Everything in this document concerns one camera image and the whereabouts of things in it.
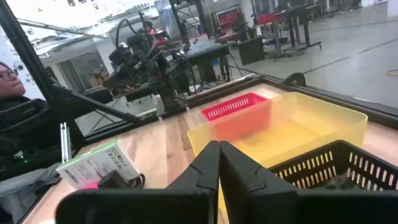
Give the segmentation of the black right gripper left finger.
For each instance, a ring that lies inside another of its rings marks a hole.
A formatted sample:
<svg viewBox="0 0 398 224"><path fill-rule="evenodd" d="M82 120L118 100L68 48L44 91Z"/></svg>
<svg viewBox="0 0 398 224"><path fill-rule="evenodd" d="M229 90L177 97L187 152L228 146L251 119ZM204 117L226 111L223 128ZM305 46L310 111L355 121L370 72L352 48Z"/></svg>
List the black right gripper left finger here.
<svg viewBox="0 0 398 224"><path fill-rule="evenodd" d="M87 189L67 195L56 223L216 223L220 145L210 141L164 189Z"/></svg>

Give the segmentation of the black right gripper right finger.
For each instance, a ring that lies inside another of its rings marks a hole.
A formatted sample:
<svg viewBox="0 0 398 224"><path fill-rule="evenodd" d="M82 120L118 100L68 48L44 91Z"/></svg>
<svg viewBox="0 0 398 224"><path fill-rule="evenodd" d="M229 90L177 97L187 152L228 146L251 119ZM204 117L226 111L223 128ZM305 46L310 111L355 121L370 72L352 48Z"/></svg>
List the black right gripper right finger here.
<svg viewBox="0 0 398 224"><path fill-rule="evenodd" d="M226 141L220 146L231 223L397 222L397 167L346 141L270 168Z"/></svg>

